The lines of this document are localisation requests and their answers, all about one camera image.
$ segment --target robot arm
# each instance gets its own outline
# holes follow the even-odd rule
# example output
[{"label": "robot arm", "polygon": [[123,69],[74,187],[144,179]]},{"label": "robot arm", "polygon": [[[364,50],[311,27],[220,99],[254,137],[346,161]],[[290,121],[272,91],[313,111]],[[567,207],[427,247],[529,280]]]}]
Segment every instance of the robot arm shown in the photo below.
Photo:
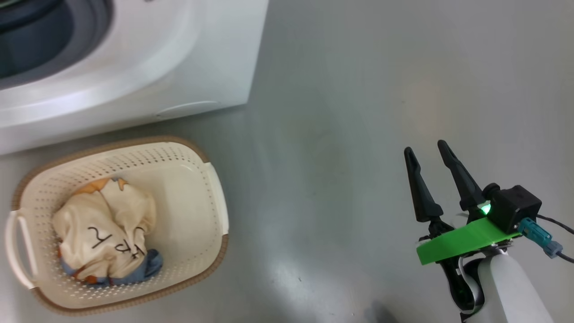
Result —
[{"label": "robot arm", "polygon": [[[562,246],[536,224],[542,202],[521,186],[501,190],[493,183],[476,184],[444,140],[438,142],[445,166],[452,173],[460,207],[468,211],[467,225],[455,229],[444,223],[410,147],[405,162],[418,222],[429,222],[430,241],[417,248],[421,264],[441,265],[452,299],[467,323],[551,323],[552,318],[520,265],[508,255],[513,238],[521,235],[543,247],[551,258],[565,257]],[[466,258],[483,257],[465,263]]]}]

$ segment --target white fabric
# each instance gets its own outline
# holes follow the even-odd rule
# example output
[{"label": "white fabric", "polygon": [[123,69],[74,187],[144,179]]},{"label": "white fabric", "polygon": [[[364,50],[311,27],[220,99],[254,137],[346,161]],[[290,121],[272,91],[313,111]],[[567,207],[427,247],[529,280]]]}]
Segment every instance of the white fabric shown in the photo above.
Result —
[{"label": "white fabric", "polygon": [[75,270],[84,267],[77,278],[124,278],[147,254],[144,235],[156,225],[156,204],[149,193],[129,184],[122,191],[109,180],[100,191],[72,196],[52,224],[63,260]]}]

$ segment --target green led light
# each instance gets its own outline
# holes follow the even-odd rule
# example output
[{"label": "green led light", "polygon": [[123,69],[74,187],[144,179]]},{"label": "green led light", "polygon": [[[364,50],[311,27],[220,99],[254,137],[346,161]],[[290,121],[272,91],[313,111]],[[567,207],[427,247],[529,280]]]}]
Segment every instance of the green led light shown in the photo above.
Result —
[{"label": "green led light", "polygon": [[482,210],[482,213],[484,213],[484,215],[486,215],[490,212],[490,204],[484,205],[480,209]]}]

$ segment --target black cable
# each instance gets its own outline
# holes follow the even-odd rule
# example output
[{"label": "black cable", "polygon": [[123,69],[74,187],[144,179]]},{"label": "black cable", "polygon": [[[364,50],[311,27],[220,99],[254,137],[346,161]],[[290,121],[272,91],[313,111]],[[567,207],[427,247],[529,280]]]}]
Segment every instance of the black cable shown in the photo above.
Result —
[{"label": "black cable", "polygon": [[561,251],[556,252],[556,255],[564,260],[566,260],[569,263],[573,263],[574,264],[574,258],[570,258],[566,255],[564,255]]},{"label": "black cable", "polygon": [[570,228],[568,225],[562,224],[562,223],[560,223],[560,222],[558,222],[558,221],[556,221],[556,220],[554,220],[554,219],[552,219],[552,218],[547,218],[547,217],[541,216],[540,214],[538,214],[536,217],[537,217],[537,218],[541,218],[542,220],[546,220],[546,221],[552,222],[552,223],[554,223],[554,224],[560,226],[560,227],[563,228],[564,230],[570,232],[571,234],[574,234],[574,230],[573,230],[572,228]]}]

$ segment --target washing machine door opening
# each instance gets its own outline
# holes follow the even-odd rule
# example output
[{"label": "washing machine door opening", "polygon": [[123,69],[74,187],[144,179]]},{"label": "washing machine door opening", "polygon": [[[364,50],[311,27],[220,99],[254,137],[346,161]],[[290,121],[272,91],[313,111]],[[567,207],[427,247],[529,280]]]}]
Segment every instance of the washing machine door opening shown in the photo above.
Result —
[{"label": "washing machine door opening", "polygon": [[58,73],[92,52],[110,0],[0,0],[0,90]]}]

